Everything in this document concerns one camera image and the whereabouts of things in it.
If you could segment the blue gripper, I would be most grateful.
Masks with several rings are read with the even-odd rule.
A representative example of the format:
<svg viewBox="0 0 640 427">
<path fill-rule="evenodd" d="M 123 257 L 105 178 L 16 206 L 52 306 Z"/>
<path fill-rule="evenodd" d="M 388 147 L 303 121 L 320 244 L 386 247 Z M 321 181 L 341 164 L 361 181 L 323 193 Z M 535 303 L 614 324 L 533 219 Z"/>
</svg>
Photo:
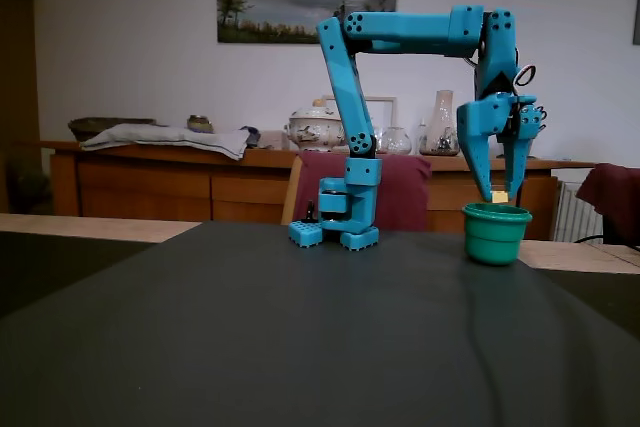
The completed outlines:
<svg viewBox="0 0 640 427">
<path fill-rule="evenodd" d="M 501 92 L 457 109 L 459 145 L 484 201 L 492 200 L 489 136 L 501 137 L 505 188 L 509 195 L 517 194 L 531 145 L 545 127 L 545 110 L 535 102 L 535 96 Z"/>
</svg>

